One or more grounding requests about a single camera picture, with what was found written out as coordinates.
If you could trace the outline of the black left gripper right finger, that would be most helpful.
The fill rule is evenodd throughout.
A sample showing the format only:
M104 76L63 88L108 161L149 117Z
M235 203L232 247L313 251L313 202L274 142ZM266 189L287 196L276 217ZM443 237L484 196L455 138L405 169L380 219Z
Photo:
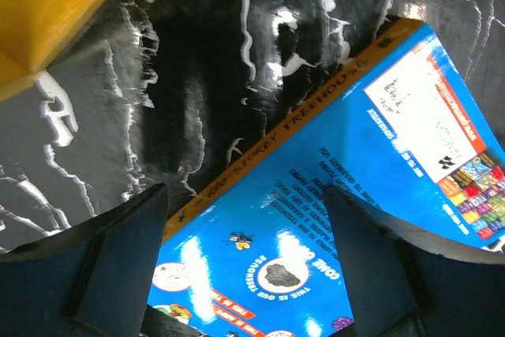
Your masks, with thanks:
M442 238L328 186L349 336L502 336L504 255Z

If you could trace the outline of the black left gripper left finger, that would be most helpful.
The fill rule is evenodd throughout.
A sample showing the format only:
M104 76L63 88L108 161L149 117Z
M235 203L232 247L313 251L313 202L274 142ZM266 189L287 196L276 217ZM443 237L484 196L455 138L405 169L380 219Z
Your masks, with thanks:
M137 336L169 211L157 184L1 256L3 336Z

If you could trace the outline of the orange 130-storey treehouse book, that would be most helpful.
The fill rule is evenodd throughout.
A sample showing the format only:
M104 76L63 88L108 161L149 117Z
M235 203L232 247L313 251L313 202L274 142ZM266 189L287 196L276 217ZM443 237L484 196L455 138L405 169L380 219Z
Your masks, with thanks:
M169 219L148 304L206 336L349 336L328 186L504 255L504 152L427 24L395 22Z

